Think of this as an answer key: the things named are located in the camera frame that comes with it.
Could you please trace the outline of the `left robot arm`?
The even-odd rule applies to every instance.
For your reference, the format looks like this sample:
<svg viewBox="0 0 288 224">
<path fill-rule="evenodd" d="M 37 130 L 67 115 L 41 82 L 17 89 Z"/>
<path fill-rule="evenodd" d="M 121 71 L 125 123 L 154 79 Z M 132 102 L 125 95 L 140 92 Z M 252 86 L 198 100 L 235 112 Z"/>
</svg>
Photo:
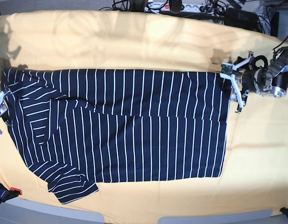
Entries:
<svg viewBox="0 0 288 224">
<path fill-rule="evenodd" d="M 238 57 L 234 63 L 235 82 L 241 86 L 236 91 L 232 87 L 230 100 L 239 102 L 238 93 L 241 94 L 242 105 L 245 106 L 247 95 L 254 92 L 262 97 L 281 98 L 286 96 L 288 89 L 288 46 L 280 47 L 273 52 L 273 58 L 268 60 L 265 56 L 248 58 Z"/>
</svg>

